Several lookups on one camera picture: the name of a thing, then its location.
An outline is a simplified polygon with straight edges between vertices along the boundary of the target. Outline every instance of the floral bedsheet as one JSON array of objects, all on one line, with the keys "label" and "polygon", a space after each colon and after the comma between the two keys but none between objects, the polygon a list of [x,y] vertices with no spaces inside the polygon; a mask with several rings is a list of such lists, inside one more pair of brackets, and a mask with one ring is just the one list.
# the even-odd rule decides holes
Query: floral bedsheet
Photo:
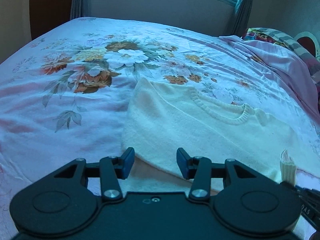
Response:
[{"label": "floral bedsheet", "polygon": [[[90,17],[27,44],[0,65],[0,238],[16,233],[8,207],[19,190],[75,158],[121,154],[127,105],[142,76],[261,108],[318,152],[318,125],[268,62],[260,69],[257,62],[216,37]],[[97,183],[89,188],[99,194]]]}]

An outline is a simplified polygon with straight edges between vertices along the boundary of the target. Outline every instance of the bedsheet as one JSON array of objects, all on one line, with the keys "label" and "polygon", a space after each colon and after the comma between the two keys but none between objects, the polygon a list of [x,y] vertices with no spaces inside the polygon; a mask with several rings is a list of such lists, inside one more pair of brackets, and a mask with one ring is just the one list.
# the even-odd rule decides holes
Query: bedsheet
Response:
[{"label": "bedsheet", "polygon": [[[270,62],[264,63],[216,37],[91,17],[74,19],[27,44],[0,65],[0,239],[17,232],[9,203],[18,191],[78,157],[97,162],[121,155],[127,106],[141,76],[261,108],[289,124],[319,154],[318,124],[266,66]],[[297,182],[320,189],[319,179],[303,171]],[[190,187],[139,159],[119,183],[124,193],[188,192]],[[98,180],[89,180],[88,188],[100,194]],[[301,230],[305,239],[312,233],[308,225]]]}]

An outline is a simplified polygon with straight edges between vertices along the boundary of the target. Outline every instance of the black robotic gripper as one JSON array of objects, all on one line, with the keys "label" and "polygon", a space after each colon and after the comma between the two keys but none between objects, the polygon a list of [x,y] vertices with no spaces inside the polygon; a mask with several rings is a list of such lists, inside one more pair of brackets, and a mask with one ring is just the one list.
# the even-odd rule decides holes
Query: black robotic gripper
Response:
[{"label": "black robotic gripper", "polygon": [[[301,209],[310,224],[319,226],[318,192],[277,184],[234,159],[212,163],[179,148],[181,173],[194,179],[188,196],[124,196],[117,179],[126,179],[133,163],[133,148],[99,163],[78,158],[26,187],[10,204],[19,231],[13,239],[298,240],[291,230]],[[101,196],[87,189],[88,178],[100,178]],[[210,196],[211,178],[223,179],[224,189],[215,196]]]}]

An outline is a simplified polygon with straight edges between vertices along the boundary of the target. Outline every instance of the ribbed neckline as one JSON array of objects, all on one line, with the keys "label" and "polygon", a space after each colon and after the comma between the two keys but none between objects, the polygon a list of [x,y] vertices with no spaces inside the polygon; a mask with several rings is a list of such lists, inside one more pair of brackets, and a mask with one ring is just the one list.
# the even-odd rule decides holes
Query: ribbed neckline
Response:
[{"label": "ribbed neckline", "polygon": [[[252,113],[253,108],[249,106],[248,104],[243,104],[241,106],[238,105],[232,105],[232,104],[226,104],[218,99],[207,97],[200,93],[196,88],[194,87],[188,87],[189,88],[189,95],[191,99],[194,101],[194,103],[204,110],[208,115],[211,117],[218,119],[226,124],[231,125],[240,125],[245,123],[248,120],[249,115]],[[240,116],[237,118],[228,118],[226,116],[220,115],[217,112],[210,109],[200,98],[206,98],[206,100],[214,103],[217,106],[222,107],[225,110],[230,110],[231,112],[234,112],[235,110],[237,112],[240,112]]]}]

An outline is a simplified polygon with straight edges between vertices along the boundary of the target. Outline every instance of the bed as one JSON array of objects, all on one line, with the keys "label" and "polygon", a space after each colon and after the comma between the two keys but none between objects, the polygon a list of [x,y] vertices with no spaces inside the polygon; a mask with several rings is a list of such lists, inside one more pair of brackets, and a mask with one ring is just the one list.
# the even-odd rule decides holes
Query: bed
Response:
[{"label": "bed", "polygon": [[[261,108],[289,124],[320,157],[317,91],[307,65],[280,44],[239,39],[83,17],[35,39],[3,62],[0,239],[17,233],[9,203],[18,191],[78,157],[90,163],[121,155],[127,106],[141,77],[193,86],[225,103]],[[277,66],[269,49],[289,56]],[[139,159],[129,178],[119,183],[124,193],[187,192],[190,187],[190,182]],[[320,180],[301,170],[297,184],[320,189]],[[99,195],[99,180],[89,180],[88,188]],[[304,219],[299,225],[300,236],[308,239],[314,230]]]}]

